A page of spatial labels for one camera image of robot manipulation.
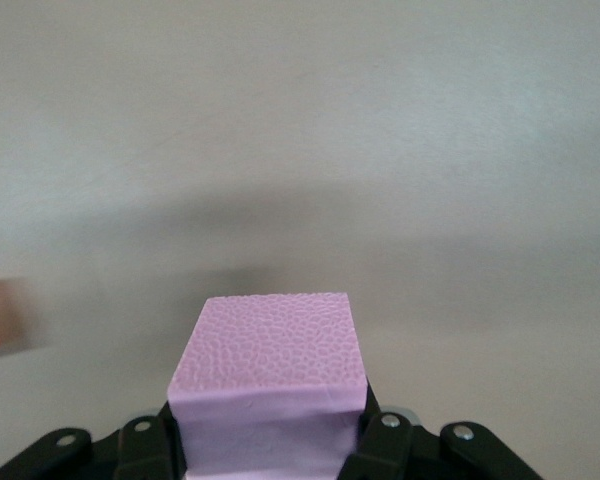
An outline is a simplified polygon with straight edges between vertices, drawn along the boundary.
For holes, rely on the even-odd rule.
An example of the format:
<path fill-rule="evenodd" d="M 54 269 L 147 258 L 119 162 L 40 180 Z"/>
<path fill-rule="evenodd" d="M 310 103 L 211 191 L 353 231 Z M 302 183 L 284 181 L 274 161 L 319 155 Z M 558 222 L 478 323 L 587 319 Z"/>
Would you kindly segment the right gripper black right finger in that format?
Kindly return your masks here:
<path fill-rule="evenodd" d="M 383 411 L 371 385 L 368 385 L 365 409 L 359 418 L 356 447 L 344 461 L 337 479 L 404 479 L 412 437 L 412 423 L 397 412 Z"/>

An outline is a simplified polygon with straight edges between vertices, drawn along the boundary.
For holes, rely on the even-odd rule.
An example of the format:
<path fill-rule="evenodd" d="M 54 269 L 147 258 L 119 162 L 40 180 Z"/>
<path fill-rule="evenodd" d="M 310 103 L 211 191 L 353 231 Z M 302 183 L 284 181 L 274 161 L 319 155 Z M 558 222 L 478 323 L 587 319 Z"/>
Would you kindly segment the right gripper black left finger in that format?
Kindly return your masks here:
<path fill-rule="evenodd" d="M 118 435 L 115 479 L 184 479 L 186 460 L 170 405 L 129 421 Z"/>

